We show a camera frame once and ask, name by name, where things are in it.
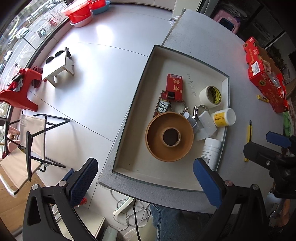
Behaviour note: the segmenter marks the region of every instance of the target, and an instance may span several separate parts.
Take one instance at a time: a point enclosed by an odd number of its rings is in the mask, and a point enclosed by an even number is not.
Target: jeans
[[[156,241],[196,240],[212,214],[192,213],[151,204]]]

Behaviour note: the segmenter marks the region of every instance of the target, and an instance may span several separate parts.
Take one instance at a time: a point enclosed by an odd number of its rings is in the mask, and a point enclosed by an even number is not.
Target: window
[[[0,160],[2,160],[2,153],[5,149],[4,135],[5,135],[4,126],[0,126],[0,153],[1,153]]]
[[[66,16],[64,0],[32,0],[14,17],[0,38],[0,88],[7,89],[13,76],[26,67],[31,56]],[[0,102],[0,117],[9,105]]]

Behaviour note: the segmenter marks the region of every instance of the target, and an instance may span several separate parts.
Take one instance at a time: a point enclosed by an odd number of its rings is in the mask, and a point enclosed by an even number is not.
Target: black cable
[[[137,214],[136,214],[136,210],[135,210],[136,201],[137,201],[137,199],[135,199],[133,202],[133,214],[135,215],[135,225],[136,225],[136,230],[137,230],[138,241],[141,241],[140,234],[139,234],[139,228],[138,228],[138,224],[137,224]]]

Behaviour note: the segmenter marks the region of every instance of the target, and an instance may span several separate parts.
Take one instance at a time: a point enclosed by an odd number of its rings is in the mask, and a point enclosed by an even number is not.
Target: chair frame
[[[44,126],[44,129],[42,131],[39,131],[39,132],[36,132],[34,134],[31,134],[29,131],[27,131],[26,133],[26,146],[25,146],[25,154],[26,154],[26,162],[27,162],[27,172],[28,172],[28,180],[31,181],[32,179],[32,169],[31,169],[31,159],[34,159],[36,161],[39,161],[41,162],[41,164],[49,164],[49,165],[53,165],[53,166],[57,166],[57,167],[63,167],[65,168],[66,166],[59,163],[59,162],[56,162],[48,157],[45,156],[45,133],[53,128],[56,128],[58,126],[61,126],[61,125],[64,125],[68,122],[70,122],[70,119],[68,118],[64,118],[64,117],[59,117],[59,116],[53,116],[53,115],[47,115],[47,114],[36,114],[36,115],[33,115],[34,117],[37,117],[37,116],[44,116],[45,118],[45,126]],[[53,124],[53,123],[50,123],[50,122],[47,122],[47,118],[48,117],[51,117],[51,118],[55,118],[55,119],[59,119],[59,120],[63,120],[63,122],[61,123],[58,123],[58,124]],[[9,126],[12,125],[12,124],[15,124],[17,122],[20,122],[21,120],[16,120],[16,121],[13,121],[13,122],[8,122],[6,121],[5,122],[5,153],[6,155],[8,155],[10,152],[8,150],[8,141],[11,141],[12,143],[16,144],[19,147],[23,147],[22,145],[14,142],[13,140],[11,140],[10,138],[7,137],[8,135],[8,130],[9,130]],[[34,157],[31,155],[31,147],[32,147],[32,143],[33,143],[33,138],[35,136],[38,136],[40,134],[44,133],[44,160],[40,159],[40,158],[37,158],[37,157]],[[41,172],[45,172],[46,171],[46,166],[44,165],[44,169],[41,169],[41,168],[38,168],[38,170],[40,170]],[[2,177],[2,175],[0,174],[0,180],[2,181],[3,185],[5,186],[5,188],[9,191],[9,193],[14,196],[16,195],[18,192],[19,192],[19,189],[13,191],[9,185],[7,184],[7,182],[5,181],[5,179]]]

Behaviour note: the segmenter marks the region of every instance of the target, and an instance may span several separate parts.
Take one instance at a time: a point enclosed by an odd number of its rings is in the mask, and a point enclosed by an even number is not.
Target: white table
[[[243,44],[238,36],[213,19],[191,10],[186,10],[179,18],[164,42],[165,47],[193,56],[229,76],[230,107],[235,111],[237,119],[233,126],[227,128],[218,173],[222,179],[231,180],[237,186],[250,187],[253,183],[258,184],[263,198],[266,198],[273,183],[268,170],[252,161],[244,162],[247,126],[251,120],[253,142],[280,152],[281,148],[268,143],[265,136],[268,131],[282,134],[283,116],[276,114],[271,105],[256,98],[260,91],[248,79]],[[113,173],[123,126],[105,163],[100,184],[139,200],[166,207],[204,213],[213,213],[216,210],[216,207],[210,205],[204,192],[149,185]]]
[[[66,56],[67,52],[64,51],[59,56],[55,57],[48,64],[43,67],[42,81],[47,79],[54,87],[57,83],[56,76],[66,70],[70,75],[74,76],[74,62]]]

